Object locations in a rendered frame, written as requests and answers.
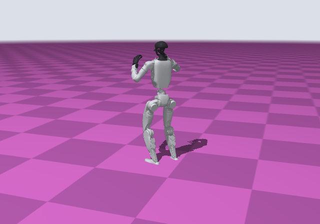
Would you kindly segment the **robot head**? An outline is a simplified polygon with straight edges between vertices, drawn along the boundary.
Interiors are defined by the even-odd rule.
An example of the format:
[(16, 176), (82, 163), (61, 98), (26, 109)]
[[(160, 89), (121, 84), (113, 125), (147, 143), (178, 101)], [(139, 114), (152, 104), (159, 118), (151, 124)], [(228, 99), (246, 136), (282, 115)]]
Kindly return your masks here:
[[(167, 45), (167, 43), (166, 42), (164, 42), (164, 41), (159, 41), (159, 42), (157, 42), (155, 45), (155, 52), (156, 52), (156, 54), (158, 55), (158, 61), (167, 61), (167, 59), (165, 58), (165, 55), (164, 55), (164, 51), (165, 51), (165, 48), (168, 48), (168, 45)], [(160, 50), (162, 50), (162, 53), (161, 54), (158, 54), (157, 53), (157, 49), (160, 49)]]

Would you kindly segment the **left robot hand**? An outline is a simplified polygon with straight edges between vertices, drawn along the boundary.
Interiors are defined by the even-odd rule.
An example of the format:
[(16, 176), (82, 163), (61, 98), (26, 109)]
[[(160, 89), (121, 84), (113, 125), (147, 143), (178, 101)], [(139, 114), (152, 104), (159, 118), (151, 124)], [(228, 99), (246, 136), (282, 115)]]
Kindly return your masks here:
[(136, 68), (138, 68), (138, 62), (139, 62), (139, 59), (142, 58), (142, 55), (137, 55), (133, 58), (133, 64), (132, 65), (135, 65)]

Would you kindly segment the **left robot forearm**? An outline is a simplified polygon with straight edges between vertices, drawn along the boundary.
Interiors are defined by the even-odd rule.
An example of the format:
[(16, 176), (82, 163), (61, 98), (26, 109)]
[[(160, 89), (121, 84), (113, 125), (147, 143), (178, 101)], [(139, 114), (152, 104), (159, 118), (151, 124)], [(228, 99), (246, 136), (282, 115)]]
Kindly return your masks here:
[(137, 77), (138, 74), (138, 68), (136, 68), (136, 64), (132, 65), (132, 69), (131, 69), (131, 77), (134, 80)]

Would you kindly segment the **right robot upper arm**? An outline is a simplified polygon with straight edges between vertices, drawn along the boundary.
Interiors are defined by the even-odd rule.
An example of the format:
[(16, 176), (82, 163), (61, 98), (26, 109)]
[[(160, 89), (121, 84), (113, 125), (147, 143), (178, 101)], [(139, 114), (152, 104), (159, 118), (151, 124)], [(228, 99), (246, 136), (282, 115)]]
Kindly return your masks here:
[(172, 62), (172, 69), (175, 71), (175, 72), (178, 72), (181, 68), (179, 67), (179, 65), (174, 61), (174, 59), (171, 59), (171, 62)]

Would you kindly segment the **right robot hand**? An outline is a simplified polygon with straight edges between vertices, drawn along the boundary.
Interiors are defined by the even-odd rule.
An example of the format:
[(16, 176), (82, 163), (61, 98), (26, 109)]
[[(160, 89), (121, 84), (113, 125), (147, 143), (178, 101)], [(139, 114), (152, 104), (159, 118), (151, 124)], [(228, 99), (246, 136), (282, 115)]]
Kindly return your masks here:
[[(156, 49), (154, 49), (153, 51), (156, 51)], [(162, 50), (160, 50), (160, 49), (157, 49), (157, 51), (161, 54), (162, 53)], [(167, 57), (167, 55), (163, 52), (163, 54), (164, 54), (164, 57), (167, 59), (168, 57)]]

